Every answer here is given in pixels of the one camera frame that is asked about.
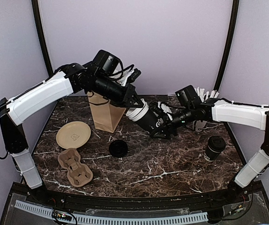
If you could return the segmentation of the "white cup holding straws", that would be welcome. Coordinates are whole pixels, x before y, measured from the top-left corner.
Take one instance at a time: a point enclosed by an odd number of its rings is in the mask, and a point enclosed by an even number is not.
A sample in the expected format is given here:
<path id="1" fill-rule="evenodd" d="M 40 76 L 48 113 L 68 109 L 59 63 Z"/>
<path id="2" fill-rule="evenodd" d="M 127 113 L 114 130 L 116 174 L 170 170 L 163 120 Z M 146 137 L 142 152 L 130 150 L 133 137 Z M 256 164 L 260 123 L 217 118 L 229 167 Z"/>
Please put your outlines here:
<path id="1" fill-rule="evenodd" d="M 196 120 L 193 122 L 193 130 L 195 132 L 201 132 L 205 128 L 207 121 L 205 120 Z"/>

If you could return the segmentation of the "brown paper bag white handles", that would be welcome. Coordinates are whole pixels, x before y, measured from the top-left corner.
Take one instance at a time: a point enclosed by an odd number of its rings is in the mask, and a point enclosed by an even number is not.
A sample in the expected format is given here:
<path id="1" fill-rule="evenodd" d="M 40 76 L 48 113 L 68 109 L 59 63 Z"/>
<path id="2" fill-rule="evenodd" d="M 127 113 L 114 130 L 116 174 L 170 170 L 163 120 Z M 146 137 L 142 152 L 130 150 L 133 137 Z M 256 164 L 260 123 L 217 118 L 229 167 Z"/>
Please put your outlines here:
<path id="1" fill-rule="evenodd" d="M 101 95 L 88 92 L 88 101 L 96 129 L 113 133 L 126 108 L 115 107 Z"/>

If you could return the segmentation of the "stack of black paper cups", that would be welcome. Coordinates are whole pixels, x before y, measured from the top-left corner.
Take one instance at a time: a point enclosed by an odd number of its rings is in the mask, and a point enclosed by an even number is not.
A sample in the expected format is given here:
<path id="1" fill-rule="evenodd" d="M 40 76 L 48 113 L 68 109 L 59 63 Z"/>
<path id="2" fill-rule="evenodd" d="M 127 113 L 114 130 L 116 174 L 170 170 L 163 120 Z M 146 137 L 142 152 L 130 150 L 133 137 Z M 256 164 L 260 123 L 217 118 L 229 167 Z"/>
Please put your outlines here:
<path id="1" fill-rule="evenodd" d="M 142 102 L 143 108 L 130 108 L 126 116 L 150 135 L 156 128 L 163 124 L 163 120 L 152 112 L 144 99 L 142 99 Z"/>

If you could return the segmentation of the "single black paper cup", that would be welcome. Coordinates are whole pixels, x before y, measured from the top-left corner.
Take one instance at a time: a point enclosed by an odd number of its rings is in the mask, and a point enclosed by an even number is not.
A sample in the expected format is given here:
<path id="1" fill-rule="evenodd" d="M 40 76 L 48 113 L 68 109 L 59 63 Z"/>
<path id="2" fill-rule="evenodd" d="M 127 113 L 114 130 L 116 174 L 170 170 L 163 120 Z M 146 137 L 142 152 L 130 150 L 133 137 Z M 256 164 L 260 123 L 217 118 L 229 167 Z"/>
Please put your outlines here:
<path id="1" fill-rule="evenodd" d="M 208 146 L 204 152 L 204 158 L 208 162 L 213 162 L 223 151 L 224 149 L 212 149 Z"/>

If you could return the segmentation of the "black cup lid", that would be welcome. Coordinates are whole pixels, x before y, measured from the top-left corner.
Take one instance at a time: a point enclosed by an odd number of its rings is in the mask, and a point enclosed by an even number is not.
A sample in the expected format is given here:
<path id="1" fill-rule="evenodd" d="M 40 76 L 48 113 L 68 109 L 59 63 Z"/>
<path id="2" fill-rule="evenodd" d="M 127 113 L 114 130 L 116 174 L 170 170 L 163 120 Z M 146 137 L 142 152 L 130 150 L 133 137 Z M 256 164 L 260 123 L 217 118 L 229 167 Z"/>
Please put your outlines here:
<path id="1" fill-rule="evenodd" d="M 208 147 L 214 152 L 222 152 L 226 148 L 226 143 L 222 137 L 215 135 L 208 139 Z"/>

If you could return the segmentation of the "brown cardboard cup carrier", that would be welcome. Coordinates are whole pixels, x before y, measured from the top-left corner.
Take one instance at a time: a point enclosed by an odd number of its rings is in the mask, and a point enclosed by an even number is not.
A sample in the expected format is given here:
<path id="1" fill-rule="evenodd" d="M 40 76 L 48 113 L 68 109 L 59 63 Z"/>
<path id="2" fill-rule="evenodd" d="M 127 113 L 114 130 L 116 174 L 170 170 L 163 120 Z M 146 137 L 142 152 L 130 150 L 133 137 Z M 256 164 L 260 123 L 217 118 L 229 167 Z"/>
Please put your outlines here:
<path id="1" fill-rule="evenodd" d="M 67 178 L 74 187 L 82 187 L 93 179 L 93 172 L 86 164 L 81 163 L 81 156 L 75 148 L 61 152 L 58 162 L 67 170 Z"/>

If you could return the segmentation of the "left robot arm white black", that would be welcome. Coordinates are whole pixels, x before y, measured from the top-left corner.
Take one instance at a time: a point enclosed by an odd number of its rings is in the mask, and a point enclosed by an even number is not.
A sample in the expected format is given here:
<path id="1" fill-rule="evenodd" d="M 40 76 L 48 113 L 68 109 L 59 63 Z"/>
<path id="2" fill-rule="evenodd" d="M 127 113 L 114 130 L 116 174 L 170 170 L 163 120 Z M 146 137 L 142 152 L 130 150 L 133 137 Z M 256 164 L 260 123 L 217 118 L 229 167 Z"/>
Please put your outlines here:
<path id="1" fill-rule="evenodd" d="M 143 102 L 132 84 L 140 75 L 141 71 L 134 65 L 123 67 L 118 57 L 99 50 L 92 61 L 84 65 L 63 65 L 50 78 L 16 97 L 0 101 L 0 128 L 5 149 L 40 204 L 47 204 L 51 195 L 42 187 L 44 183 L 29 151 L 22 127 L 25 120 L 47 105 L 82 90 L 103 96 L 115 107 L 142 108 Z"/>

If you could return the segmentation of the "stack of black cup lids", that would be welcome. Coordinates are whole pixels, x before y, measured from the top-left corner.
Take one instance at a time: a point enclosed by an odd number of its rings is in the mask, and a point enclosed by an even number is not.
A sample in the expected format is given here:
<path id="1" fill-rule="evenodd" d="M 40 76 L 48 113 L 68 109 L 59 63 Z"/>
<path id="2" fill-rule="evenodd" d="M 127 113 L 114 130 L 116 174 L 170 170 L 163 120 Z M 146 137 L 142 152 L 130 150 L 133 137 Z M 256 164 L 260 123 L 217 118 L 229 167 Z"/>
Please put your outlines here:
<path id="1" fill-rule="evenodd" d="M 128 145 L 123 140 L 115 140 L 109 145 L 109 152 L 113 157 L 122 158 L 128 153 Z"/>

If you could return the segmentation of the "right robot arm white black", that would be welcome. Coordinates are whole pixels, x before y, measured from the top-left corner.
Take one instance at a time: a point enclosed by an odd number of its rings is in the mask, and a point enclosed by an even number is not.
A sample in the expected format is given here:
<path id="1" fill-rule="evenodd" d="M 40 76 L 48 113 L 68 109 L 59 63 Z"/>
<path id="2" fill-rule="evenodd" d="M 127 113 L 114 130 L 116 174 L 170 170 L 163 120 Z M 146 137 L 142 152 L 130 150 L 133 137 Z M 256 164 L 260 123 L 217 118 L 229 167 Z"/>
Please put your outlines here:
<path id="1" fill-rule="evenodd" d="M 247 187 L 251 181 L 269 167 L 269 105 L 253 105 L 238 103 L 225 98 L 208 98 L 202 101 L 192 85 L 176 92 L 181 104 L 177 112 L 171 113 L 162 109 L 163 103 L 151 102 L 149 108 L 156 113 L 163 124 L 150 133 L 151 137 L 169 139 L 177 135 L 177 129 L 196 120 L 216 121 L 241 124 L 265 132 L 260 149 L 236 174 L 224 192 L 224 200 L 234 203 L 242 195 L 241 188 Z"/>

